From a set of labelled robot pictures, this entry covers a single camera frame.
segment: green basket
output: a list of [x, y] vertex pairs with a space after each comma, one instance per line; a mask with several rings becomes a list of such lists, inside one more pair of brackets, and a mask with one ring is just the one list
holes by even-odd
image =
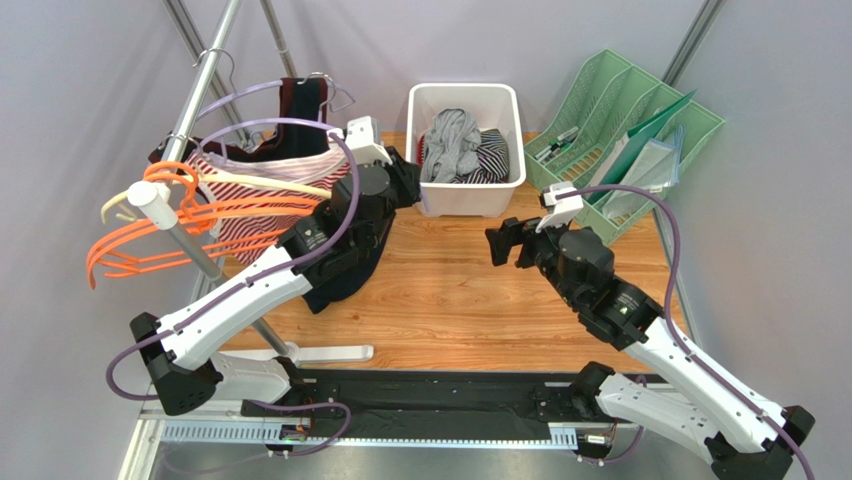
[[[624, 132], [682, 96], [612, 50], [598, 53], [583, 64], [553, 123], [524, 147], [527, 180], [539, 190], [566, 180], [577, 188], [585, 187]], [[723, 123], [720, 117], [690, 101], [666, 123], [657, 138], [666, 138], [677, 125], [686, 127], [680, 167], [683, 174]], [[567, 149], [546, 163], [535, 159], [536, 153], [574, 126], [579, 126], [580, 131]], [[592, 227], [606, 245], [654, 207], [648, 201], [633, 213], [608, 219], [599, 210], [608, 197], [594, 205], [584, 199], [583, 210], [574, 218], [578, 224]]]

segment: wooden surface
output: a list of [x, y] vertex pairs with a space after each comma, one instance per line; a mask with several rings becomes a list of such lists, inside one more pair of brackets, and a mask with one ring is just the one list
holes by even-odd
[[[405, 151], [405, 135], [385, 143]], [[501, 218], [542, 215], [536, 190], [515, 191]], [[304, 301], [280, 305], [266, 320], [300, 346], [371, 344], [375, 357], [349, 368], [575, 371], [595, 360], [623, 372], [647, 367], [586, 333], [537, 269], [491, 266], [486, 228], [500, 218], [426, 218], [400, 210], [373, 277], [354, 296], [319, 315]], [[643, 218], [612, 246], [616, 272], [662, 303], [668, 265], [653, 219]], [[242, 266], [233, 258], [225, 271]], [[679, 323], [680, 308], [675, 310]], [[224, 349], [268, 348], [251, 329]]]

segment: clothes in bin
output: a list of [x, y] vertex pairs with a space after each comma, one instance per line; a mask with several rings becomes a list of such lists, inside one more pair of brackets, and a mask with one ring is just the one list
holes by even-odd
[[427, 183], [504, 183], [509, 176], [509, 146], [498, 129], [480, 131], [472, 114], [448, 108], [435, 116], [420, 137], [417, 163]]

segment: black and white striped cloth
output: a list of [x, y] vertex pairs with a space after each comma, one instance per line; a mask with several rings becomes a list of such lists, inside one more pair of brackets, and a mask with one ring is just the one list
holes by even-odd
[[509, 145], [500, 135], [500, 130], [492, 128], [480, 134], [482, 143], [476, 149], [479, 168], [467, 175], [456, 176], [452, 183], [504, 183], [509, 177]]

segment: white wall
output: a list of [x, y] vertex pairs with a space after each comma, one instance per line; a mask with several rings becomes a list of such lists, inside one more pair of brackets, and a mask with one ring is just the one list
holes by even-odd
[[[201, 32], [216, 24], [223, 0], [185, 0]], [[408, 91], [423, 82], [511, 85], [521, 126], [549, 125], [583, 61], [605, 47], [662, 75], [701, 0], [275, 0], [300, 75], [325, 71], [358, 99], [331, 117], [363, 115], [385, 130], [405, 130]], [[243, 2], [228, 50], [238, 88], [285, 75], [263, 11]], [[230, 65], [222, 62], [227, 74]], [[242, 100], [245, 118], [277, 113], [275, 92]]]
[[728, 123], [669, 200], [703, 346], [813, 413], [817, 478], [847, 478], [852, 3], [771, 3], [726, 2], [678, 84]]
[[[185, 304], [196, 274], [101, 276], [91, 291], [85, 257], [116, 227], [100, 205], [174, 125], [192, 62], [154, 0], [5, 1], [0, 45], [0, 476], [113, 479], [139, 404], [104, 369], [132, 344], [130, 319]], [[120, 383], [140, 391], [131, 359]]]

